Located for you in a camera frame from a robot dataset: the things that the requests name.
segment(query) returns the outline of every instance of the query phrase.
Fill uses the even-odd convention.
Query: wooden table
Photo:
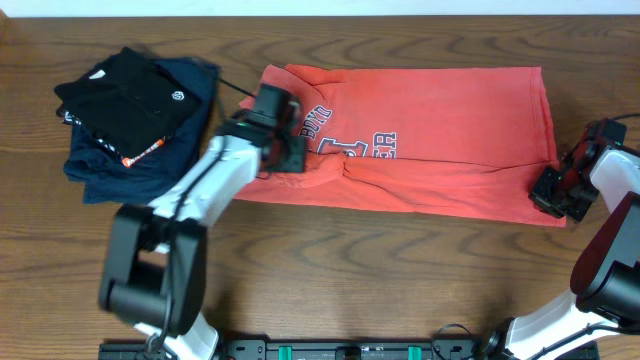
[[[82,205],[53,87],[123,45],[200,56],[252,89],[268,64],[326,68],[542,66],[560,151],[583,126],[640,110],[638,17],[13,19],[0,46],[0,357],[95,358],[140,338],[97,306],[118,205]],[[241,95],[222,90],[227,109]],[[628,145],[640,148],[638,122]],[[203,308],[220,329],[272,338],[483,333],[568,287],[607,217],[564,229],[420,214],[233,202],[210,232]],[[632,337],[606,359],[640,357]]]

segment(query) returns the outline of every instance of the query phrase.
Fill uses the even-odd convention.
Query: orange t-shirt
[[[310,152],[304,173],[257,179],[237,199],[565,224],[528,199],[557,163],[538,67],[269,66],[261,82],[298,96]]]

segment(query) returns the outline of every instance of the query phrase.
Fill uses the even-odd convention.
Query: shirt logo
[[[173,100],[182,101],[184,100],[184,93],[182,91],[174,91],[173,94],[171,94],[171,97]]]
[[[307,116],[304,118],[299,135],[315,140],[322,125],[331,118],[331,114],[333,114],[332,110],[321,105],[316,106],[313,110],[309,111]]]

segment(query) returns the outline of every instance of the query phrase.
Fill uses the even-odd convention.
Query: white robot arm
[[[597,338],[638,329],[640,155],[621,146],[624,129],[609,119],[591,124],[565,157],[564,172],[548,168],[536,184],[531,197],[549,213],[582,220],[599,191],[611,216],[576,263],[571,289],[513,319],[502,339],[493,339],[501,342],[493,358],[555,359]]]
[[[290,135],[298,108],[288,92],[262,85],[253,109],[226,122],[171,190],[116,214],[99,303],[150,336],[146,353],[164,347],[181,360],[213,358],[218,334],[199,313],[207,228],[261,169],[304,170],[305,139]],[[167,254],[166,269],[139,261],[145,250]]]

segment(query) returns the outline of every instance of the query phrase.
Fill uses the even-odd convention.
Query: black cable
[[[576,341],[585,335],[591,335],[594,331],[597,331],[597,330],[611,331],[611,332],[623,334],[623,335],[640,335],[640,330],[626,330],[626,329],[615,328],[612,326],[605,326],[605,325],[590,325],[584,328],[583,330],[558,341],[557,343],[549,346],[548,348],[542,348],[542,350],[540,350],[539,353],[537,353],[534,357],[532,357],[531,360],[538,360],[541,357],[547,355],[548,353],[555,351],[573,341]]]
[[[616,116],[608,119],[611,121],[618,121],[618,120],[628,119],[632,117],[640,117],[640,113],[625,114],[625,115],[620,115],[620,116]]]
[[[243,89],[243,88],[241,88],[241,87],[239,87],[239,86],[237,86],[237,85],[234,85],[234,84],[232,84],[232,83],[228,82],[227,80],[225,80],[225,79],[223,79],[223,78],[218,78],[218,80],[219,80],[221,83],[223,83],[223,84],[227,85],[228,87],[230,87],[230,88],[232,88],[232,89],[234,89],[234,90],[236,90],[236,91],[239,91],[239,92],[241,92],[241,93],[243,93],[243,94],[245,94],[245,95],[247,95],[247,96],[251,96],[252,98],[255,98],[255,97],[256,97],[255,95],[253,95],[252,93],[248,92],[247,90],[245,90],[245,89]]]
[[[438,337],[438,335],[440,335],[441,333],[443,333],[443,332],[445,332],[446,330],[451,329],[451,328],[459,328],[459,329],[462,329],[462,330],[466,331],[466,332],[467,332],[467,334],[469,334],[469,337],[470,337],[470,338],[472,339],[472,341],[473,341],[473,335],[471,334],[471,331],[469,331],[466,327],[464,327],[464,326],[462,326],[462,325],[460,325],[460,324],[447,324],[447,325],[445,325],[445,326],[441,327],[441,328],[440,328],[440,330],[438,330],[438,331],[435,333],[435,335],[434,335],[433,337],[434,337],[434,338],[437,338],[437,337]],[[474,341],[474,343],[475,343],[475,344],[473,345],[473,349],[471,350],[471,355],[470,355],[470,356],[467,356],[466,358],[462,358],[462,359],[460,359],[460,360],[471,360],[471,359],[473,359],[473,358],[474,358],[475,353],[476,353],[476,348],[477,348],[477,346],[478,346],[478,343],[477,343],[476,341]],[[433,346],[433,353],[434,353],[434,354],[436,354],[436,355],[440,358],[440,360],[450,360],[450,358],[449,358],[449,359],[445,359],[445,358],[442,356],[442,354],[440,354],[440,349],[439,349],[439,347],[438,347],[437,345],[434,345],[434,346]]]

